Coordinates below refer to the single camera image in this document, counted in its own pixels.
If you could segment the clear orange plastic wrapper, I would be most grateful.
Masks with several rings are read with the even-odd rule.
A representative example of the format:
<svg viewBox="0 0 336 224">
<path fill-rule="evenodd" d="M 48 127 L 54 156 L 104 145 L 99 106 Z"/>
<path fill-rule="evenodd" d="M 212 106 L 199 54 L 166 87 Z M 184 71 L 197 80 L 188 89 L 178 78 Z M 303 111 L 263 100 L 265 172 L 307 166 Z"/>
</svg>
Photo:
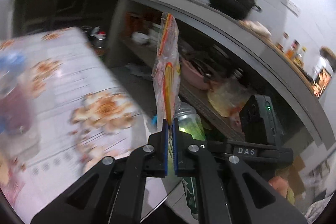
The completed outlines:
<svg viewBox="0 0 336 224">
<path fill-rule="evenodd" d="M 175 17 L 164 12 L 157 53 L 152 70 L 153 87 L 157 108 L 157 129 L 162 129 L 163 120 L 172 124 L 175 110 L 180 105 L 179 87 L 181 67 L 178 52 L 179 29 Z"/>
</svg>

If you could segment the floral tablecloth table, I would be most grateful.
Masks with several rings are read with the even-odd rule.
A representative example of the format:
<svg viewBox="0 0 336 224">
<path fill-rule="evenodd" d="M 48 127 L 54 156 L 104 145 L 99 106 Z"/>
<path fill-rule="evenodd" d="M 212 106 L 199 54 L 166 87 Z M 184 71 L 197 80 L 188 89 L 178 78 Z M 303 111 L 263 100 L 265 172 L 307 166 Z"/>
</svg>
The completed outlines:
<svg viewBox="0 0 336 224">
<path fill-rule="evenodd" d="M 84 173 L 82 148 L 100 145 L 105 151 L 124 157 L 144 145 L 155 128 L 78 28 L 1 41 L 1 52 L 9 51 L 24 54 L 29 67 L 45 60 L 59 63 L 45 79 L 45 90 L 33 99 L 34 130 L 39 143 L 25 160 L 26 170 L 20 173 L 23 188 L 14 203 L 19 218 L 30 223 L 34 215 Z M 128 110 L 134 115 L 134 126 L 108 135 L 101 128 L 86 130 L 82 124 L 72 122 L 72 113 L 83 104 L 84 97 L 100 91 L 124 95 L 122 102 L 130 102 Z"/>
</svg>

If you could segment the pink plastic basin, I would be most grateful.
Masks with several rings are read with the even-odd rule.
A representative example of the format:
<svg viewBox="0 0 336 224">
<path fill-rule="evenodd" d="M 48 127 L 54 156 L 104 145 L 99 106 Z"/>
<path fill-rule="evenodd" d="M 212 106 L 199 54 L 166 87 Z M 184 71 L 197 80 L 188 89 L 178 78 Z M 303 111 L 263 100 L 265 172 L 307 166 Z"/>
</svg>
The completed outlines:
<svg viewBox="0 0 336 224">
<path fill-rule="evenodd" d="M 204 77 L 183 57 L 181 58 L 181 73 L 183 78 L 193 87 L 199 90 L 209 90 L 210 85 L 204 82 Z"/>
</svg>

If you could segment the cooking oil bottle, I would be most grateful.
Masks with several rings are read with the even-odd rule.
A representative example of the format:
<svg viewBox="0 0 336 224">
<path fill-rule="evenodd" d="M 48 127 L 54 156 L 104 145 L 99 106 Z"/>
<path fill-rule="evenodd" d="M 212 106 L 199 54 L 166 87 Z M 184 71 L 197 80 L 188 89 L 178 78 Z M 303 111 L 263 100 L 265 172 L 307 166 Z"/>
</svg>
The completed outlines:
<svg viewBox="0 0 336 224">
<path fill-rule="evenodd" d="M 101 31 L 99 26 L 95 27 L 89 36 L 89 42 L 98 56 L 104 56 L 106 42 L 105 31 Z"/>
</svg>

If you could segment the white bowl stack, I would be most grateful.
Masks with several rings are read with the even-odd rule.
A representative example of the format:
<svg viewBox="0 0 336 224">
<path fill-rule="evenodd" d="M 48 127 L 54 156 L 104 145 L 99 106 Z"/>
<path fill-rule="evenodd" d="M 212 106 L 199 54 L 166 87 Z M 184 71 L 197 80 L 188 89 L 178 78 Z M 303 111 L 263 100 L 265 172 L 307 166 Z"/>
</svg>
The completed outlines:
<svg viewBox="0 0 336 224">
<path fill-rule="evenodd" d="M 132 33 L 131 39 L 138 45 L 145 45 L 149 42 L 149 36 L 141 32 Z"/>
</svg>

